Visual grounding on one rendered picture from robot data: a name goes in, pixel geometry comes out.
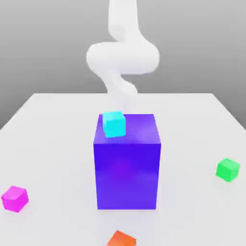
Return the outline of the small cyan cube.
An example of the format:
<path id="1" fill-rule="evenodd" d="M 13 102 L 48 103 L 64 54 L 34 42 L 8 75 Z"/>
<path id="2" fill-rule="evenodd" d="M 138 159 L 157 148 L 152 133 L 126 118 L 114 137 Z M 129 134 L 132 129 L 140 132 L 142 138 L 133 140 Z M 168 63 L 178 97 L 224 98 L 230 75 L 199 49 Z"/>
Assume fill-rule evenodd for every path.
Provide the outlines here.
<path id="1" fill-rule="evenodd" d="M 126 119 L 121 111 L 102 114 L 103 131 L 107 138 L 125 136 Z"/>

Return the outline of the small green cube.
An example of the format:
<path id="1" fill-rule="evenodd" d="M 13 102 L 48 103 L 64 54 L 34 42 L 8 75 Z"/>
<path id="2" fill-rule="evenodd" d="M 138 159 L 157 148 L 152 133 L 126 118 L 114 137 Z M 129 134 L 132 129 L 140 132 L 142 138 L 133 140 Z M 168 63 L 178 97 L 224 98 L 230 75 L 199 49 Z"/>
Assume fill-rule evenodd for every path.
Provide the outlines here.
<path id="1" fill-rule="evenodd" d="M 225 158 L 218 163 L 216 176 L 227 182 L 231 182 L 238 176 L 240 166 L 241 165 L 234 160 Z"/>

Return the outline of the large purple box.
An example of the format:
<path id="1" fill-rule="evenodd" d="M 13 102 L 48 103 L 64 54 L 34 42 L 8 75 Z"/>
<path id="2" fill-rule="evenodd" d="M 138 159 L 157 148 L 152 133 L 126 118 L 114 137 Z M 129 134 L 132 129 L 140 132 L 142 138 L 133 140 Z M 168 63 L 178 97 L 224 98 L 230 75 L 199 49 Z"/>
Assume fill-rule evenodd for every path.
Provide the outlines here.
<path id="1" fill-rule="evenodd" d="M 127 114 L 126 135 L 107 138 L 98 117 L 93 149 L 98 209 L 155 209 L 161 140 L 153 114 Z"/>

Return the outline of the small orange cube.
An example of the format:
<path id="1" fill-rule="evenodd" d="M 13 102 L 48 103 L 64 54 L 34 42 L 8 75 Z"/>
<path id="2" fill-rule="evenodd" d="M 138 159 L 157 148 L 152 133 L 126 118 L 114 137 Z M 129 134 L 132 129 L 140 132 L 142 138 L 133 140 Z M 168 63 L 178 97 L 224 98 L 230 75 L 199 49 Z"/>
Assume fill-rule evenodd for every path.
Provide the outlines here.
<path id="1" fill-rule="evenodd" d="M 136 239 L 121 231 L 116 231 L 107 246 L 136 246 Z"/>

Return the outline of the small magenta cube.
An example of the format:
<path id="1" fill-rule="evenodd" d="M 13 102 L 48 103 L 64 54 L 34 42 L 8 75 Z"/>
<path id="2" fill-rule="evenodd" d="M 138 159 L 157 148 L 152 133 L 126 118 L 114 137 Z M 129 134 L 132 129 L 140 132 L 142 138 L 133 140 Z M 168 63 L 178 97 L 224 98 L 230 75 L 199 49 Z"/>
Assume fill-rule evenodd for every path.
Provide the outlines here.
<path id="1" fill-rule="evenodd" d="M 29 198 L 25 188 L 11 186 L 2 196 L 3 207 L 6 210 L 20 212 L 28 203 Z"/>

